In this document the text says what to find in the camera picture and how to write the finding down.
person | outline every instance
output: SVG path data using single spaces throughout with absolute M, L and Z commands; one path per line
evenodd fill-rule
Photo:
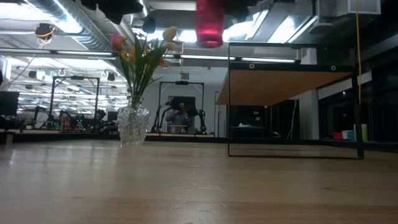
M 166 116 L 166 122 L 172 125 L 172 133 L 188 133 L 188 128 L 192 125 L 192 119 L 188 117 L 185 111 L 185 103 L 180 103 L 178 110 L 169 112 Z

wooden tabletop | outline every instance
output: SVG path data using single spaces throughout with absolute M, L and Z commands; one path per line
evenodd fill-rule
M 225 144 L 99 140 L 0 146 L 0 223 L 396 224 L 398 155 L 230 158 Z

ceiling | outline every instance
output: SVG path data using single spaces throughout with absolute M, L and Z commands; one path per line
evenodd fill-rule
M 19 1 L 22 3 L 32 2 L 32 0 Z M 143 20 L 135 15 L 126 15 L 121 25 L 110 22 L 105 15 L 97 10 L 90 11 L 83 7 L 79 1 L 74 3 L 71 0 L 58 0 L 60 4 L 65 4 L 65 9 L 73 9 L 66 14 L 65 21 L 75 21 L 82 28 L 85 35 L 94 35 L 101 41 L 99 51 L 104 51 L 110 46 L 110 38 L 114 33 L 119 33 L 132 37 L 132 32 L 140 31 Z M 319 10 L 314 14 L 311 0 L 296 1 L 259 1 L 255 7 L 249 11 L 251 15 L 246 21 L 240 24 L 234 24 L 233 18 L 227 16 L 226 24 L 233 26 L 227 28 L 224 32 L 224 41 L 255 41 L 272 43 L 306 43 L 306 44 L 334 44 L 338 43 L 347 36 L 354 33 L 355 19 L 352 12 L 338 9 L 338 4 L 342 0 L 322 0 L 317 6 Z M 96 51 L 96 46 L 89 46 L 82 41 L 80 34 L 70 34 L 65 27 L 65 23 L 59 22 L 59 18 L 48 13 L 40 13 L 32 5 L 2 3 L 0 0 L 0 48 L 13 49 L 37 49 L 42 47 L 48 50 L 78 50 L 78 51 Z M 43 0 L 43 2 L 53 3 L 53 0 Z M 148 0 L 150 6 L 150 16 L 155 18 L 157 32 L 151 37 L 161 37 L 164 29 L 170 26 L 177 26 L 179 39 L 185 41 L 184 54 L 206 55 L 206 56 L 227 56 L 228 48 L 224 44 L 216 49 L 203 49 L 196 45 L 195 36 L 195 1 L 178 0 Z M 320 34 L 311 34 L 309 30 L 316 24 L 316 18 L 321 18 L 321 22 L 327 22 L 332 26 Z M 377 14 L 360 13 L 361 26 L 371 22 Z M 51 42 L 43 44 L 33 33 L 34 29 L 40 23 L 55 24 L 57 31 L 51 39 Z M 120 102 L 126 103 L 126 81 L 123 76 L 118 75 L 118 65 L 112 60 L 79 60 L 70 58 L 35 58 L 26 55 L 18 56 L 0 52 L 2 58 L 7 58 L 12 64 L 10 90 L 24 92 L 23 103 L 30 105 L 29 102 L 38 97 L 44 99 L 41 105 L 48 106 L 49 97 L 46 94 L 38 95 L 36 93 L 51 92 L 51 75 L 58 75 L 60 71 L 66 72 L 66 77 L 70 75 L 84 75 L 86 77 L 100 78 L 100 95 L 102 101 L 112 101 L 114 105 Z M 256 57 L 256 58 L 285 58 L 297 59 L 297 50 L 290 48 L 275 47 L 235 47 L 231 49 L 231 56 L 235 57 Z M 31 61 L 27 70 L 24 68 Z M 183 70 L 190 74 L 190 81 L 205 82 L 211 85 L 222 84 L 226 74 L 226 62 L 216 60 L 174 60 L 170 61 L 170 67 L 166 69 L 157 69 L 155 77 L 163 77 L 162 81 L 180 80 L 179 72 Z M 39 80 L 29 78 L 31 70 L 44 71 L 46 78 Z M 111 82 L 106 76 L 109 72 L 114 72 L 116 79 Z M 93 102 L 87 102 L 94 87 L 88 80 L 76 81 L 68 80 L 67 85 L 59 84 L 56 93 L 81 94 L 81 102 L 93 106 Z M 80 91 L 70 91 L 67 86 L 79 86 Z M 59 96 L 56 100 L 65 100 L 65 97 Z

yellow tulip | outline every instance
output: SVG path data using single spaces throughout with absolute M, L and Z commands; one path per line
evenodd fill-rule
M 167 50 L 174 50 L 174 48 L 175 48 L 174 44 L 172 44 L 172 43 L 168 43 L 166 45 L 166 47 L 167 47 Z
M 159 62 L 159 66 L 162 67 L 162 68 L 167 68 L 169 65 L 168 65 L 168 63 L 165 60 L 161 60 Z
M 127 54 L 127 52 L 123 51 L 123 52 L 121 52 L 120 54 L 122 55 L 122 58 L 123 58 L 125 61 L 128 62 L 128 61 L 130 60 L 129 55 Z
M 166 42 L 171 42 L 177 35 L 176 27 L 169 27 L 167 30 L 163 31 L 163 40 Z
M 133 58 L 136 56 L 136 48 L 135 47 L 131 47 L 130 56 L 132 56 Z

yellow cable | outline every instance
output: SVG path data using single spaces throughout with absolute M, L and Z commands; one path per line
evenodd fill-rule
M 359 66 L 359 108 L 361 109 L 361 75 L 362 75 L 362 62 L 361 62 L 361 43 L 359 42 L 359 16 L 358 16 L 358 1 L 356 0 L 356 43 L 358 44 L 358 66 Z
M 54 33 L 54 31 L 55 31 L 55 28 L 53 28 L 53 29 L 51 30 L 51 32 L 49 32 L 48 34 L 44 34 L 44 35 L 37 35 L 37 34 L 36 34 L 36 36 L 37 36 L 37 37 L 46 37 L 46 36 L 51 35 L 52 33 Z

